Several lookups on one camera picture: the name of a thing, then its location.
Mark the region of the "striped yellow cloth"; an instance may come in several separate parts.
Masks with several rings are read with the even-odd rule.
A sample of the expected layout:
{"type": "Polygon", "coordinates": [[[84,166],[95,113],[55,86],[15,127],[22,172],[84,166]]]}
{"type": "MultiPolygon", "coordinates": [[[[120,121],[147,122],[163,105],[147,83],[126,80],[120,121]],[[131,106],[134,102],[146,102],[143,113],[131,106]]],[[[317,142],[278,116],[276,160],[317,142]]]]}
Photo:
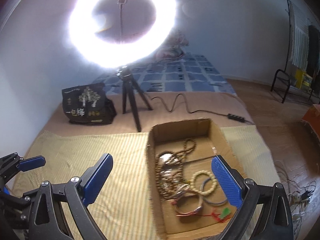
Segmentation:
{"type": "Polygon", "coordinates": [[[212,239],[233,226],[248,239],[280,181],[253,125],[208,119],[148,133],[62,137],[43,132],[13,187],[29,202],[30,239],[212,239]]]}

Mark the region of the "cardboard box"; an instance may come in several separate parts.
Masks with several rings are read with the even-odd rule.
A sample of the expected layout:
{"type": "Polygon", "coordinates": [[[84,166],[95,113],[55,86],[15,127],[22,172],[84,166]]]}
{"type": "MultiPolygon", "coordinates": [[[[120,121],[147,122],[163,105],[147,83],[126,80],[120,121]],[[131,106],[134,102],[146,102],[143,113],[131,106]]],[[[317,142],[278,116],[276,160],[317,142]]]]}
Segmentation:
{"type": "Polygon", "coordinates": [[[236,212],[212,173],[212,159],[221,155],[245,175],[221,129],[210,119],[167,122],[153,126],[148,135],[146,161],[151,207],[160,239],[215,238],[236,212]],[[218,223],[212,217],[176,217],[176,212],[231,210],[218,223]]]}

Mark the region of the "black snack bag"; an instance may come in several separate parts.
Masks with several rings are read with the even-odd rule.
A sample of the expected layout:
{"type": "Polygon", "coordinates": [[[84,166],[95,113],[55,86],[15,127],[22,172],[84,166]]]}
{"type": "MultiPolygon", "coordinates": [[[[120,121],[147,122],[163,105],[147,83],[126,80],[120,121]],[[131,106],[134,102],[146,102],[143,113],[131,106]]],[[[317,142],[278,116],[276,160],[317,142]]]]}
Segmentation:
{"type": "Polygon", "coordinates": [[[102,82],[63,89],[62,109],[69,123],[79,125],[109,125],[117,115],[102,82]]]}

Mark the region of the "orange covered table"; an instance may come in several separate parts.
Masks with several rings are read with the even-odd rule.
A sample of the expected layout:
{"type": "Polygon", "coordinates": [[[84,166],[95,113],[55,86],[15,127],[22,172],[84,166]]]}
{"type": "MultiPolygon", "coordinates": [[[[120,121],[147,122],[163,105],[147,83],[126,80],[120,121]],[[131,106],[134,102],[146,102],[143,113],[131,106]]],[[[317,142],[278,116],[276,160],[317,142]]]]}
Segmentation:
{"type": "Polygon", "coordinates": [[[302,120],[308,124],[312,131],[315,133],[317,138],[319,139],[320,132],[320,106],[317,104],[313,104],[304,114],[302,120]]]}

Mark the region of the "black tripod stand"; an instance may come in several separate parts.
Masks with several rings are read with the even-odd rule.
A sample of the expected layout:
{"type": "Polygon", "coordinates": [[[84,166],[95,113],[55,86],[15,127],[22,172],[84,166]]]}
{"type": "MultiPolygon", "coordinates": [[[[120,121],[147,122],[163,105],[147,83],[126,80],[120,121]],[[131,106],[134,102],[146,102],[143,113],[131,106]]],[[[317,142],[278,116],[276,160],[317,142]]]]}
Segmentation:
{"type": "Polygon", "coordinates": [[[119,77],[121,79],[121,81],[123,82],[123,84],[122,84],[122,113],[126,114],[127,100],[129,100],[129,103],[131,106],[131,111],[133,114],[133,119],[136,124],[137,132],[141,132],[142,127],[141,127],[140,119],[139,119],[139,115],[138,115],[138,108],[137,108],[137,103],[136,103],[136,98],[135,98],[135,90],[140,95],[140,97],[143,100],[143,102],[145,103],[147,109],[149,111],[152,111],[153,108],[149,104],[149,101],[146,98],[143,90],[140,88],[139,84],[135,80],[131,70],[127,66],[120,67],[117,70],[117,77],[119,77]]]}

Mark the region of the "black clothes rack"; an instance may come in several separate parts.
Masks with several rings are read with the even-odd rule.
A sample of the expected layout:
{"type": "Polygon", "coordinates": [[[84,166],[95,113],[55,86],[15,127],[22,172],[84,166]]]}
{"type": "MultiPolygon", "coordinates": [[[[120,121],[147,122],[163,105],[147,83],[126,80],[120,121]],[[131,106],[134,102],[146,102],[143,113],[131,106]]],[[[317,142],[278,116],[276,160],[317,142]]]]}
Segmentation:
{"type": "MultiPolygon", "coordinates": [[[[286,0],[287,14],[289,17],[289,41],[288,41],[285,66],[283,69],[276,70],[276,72],[274,74],[273,82],[271,85],[271,91],[276,92],[280,96],[282,103],[284,103],[286,101],[286,97],[289,95],[289,91],[291,88],[298,89],[295,87],[295,85],[296,85],[295,73],[298,68],[293,66],[290,62],[291,24],[290,24],[289,1],[291,1],[291,0],[286,0]]],[[[313,24],[308,19],[308,26],[309,25],[313,25],[313,24]]],[[[311,87],[310,87],[309,91],[304,91],[302,89],[298,89],[298,90],[301,90],[302,92],[308,94],[309,101],[312,100],[313,96],[316,98],[319,98],[319,71],[318,71],[318,74],[316,75],[316,77],[314,79],[312,78],[312,83],[311,83],[311,87]]]]}

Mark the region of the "yellow box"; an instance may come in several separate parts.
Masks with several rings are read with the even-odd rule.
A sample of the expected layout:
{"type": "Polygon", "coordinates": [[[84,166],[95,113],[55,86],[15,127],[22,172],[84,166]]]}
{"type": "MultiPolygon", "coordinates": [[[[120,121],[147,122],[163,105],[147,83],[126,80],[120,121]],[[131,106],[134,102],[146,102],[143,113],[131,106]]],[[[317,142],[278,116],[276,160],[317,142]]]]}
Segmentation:
{"type": "Polygon", "coordinates": [[[298,89],[302,89],[304,91],[309,91],[312,83],[312,77],[308,75],[305,71],[301,69],[297,69],[295,73],[296,85],[295,87],[298,89]]]}

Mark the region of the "dark hanging clothes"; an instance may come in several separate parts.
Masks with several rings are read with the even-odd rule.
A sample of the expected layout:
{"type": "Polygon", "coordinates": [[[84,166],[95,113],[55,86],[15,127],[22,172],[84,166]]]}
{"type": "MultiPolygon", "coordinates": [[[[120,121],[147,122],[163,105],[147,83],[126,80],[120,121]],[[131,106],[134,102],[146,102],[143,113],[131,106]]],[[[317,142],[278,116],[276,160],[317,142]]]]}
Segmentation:
{"type": "Polygon", "coordinates": [[[314,25],[309,25],[308,30],[309,50],[306,72],[314,79],[319,71],[319,30],[314,25]]]}

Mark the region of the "floral folded quilt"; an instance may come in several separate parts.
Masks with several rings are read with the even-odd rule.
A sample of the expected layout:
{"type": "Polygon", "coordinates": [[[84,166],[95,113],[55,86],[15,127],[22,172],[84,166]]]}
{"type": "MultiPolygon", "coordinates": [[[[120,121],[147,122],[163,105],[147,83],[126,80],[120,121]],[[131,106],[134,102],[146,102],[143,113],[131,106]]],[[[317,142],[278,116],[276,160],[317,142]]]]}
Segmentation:
{"type": "Polygon", "coordinates": [[[179,60],[185,56],[184,47],[189,46],[189,40],[179,29],[172,29],[163,44],[156,50],[155,59],[179,60]]]}

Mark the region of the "striped white towel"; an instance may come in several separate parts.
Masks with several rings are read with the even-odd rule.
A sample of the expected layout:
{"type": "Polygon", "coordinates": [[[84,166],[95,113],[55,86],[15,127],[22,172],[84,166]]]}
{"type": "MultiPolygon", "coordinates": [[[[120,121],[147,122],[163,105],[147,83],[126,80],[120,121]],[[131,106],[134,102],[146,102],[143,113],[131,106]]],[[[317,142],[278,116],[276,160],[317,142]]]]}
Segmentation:
{"type": "Polygon", "coordinates": [[[309,29],[308,19],[304,13],[289,1],[291,45],[290,62],[293,66],[305,71],[308,65],[309,29]]]}

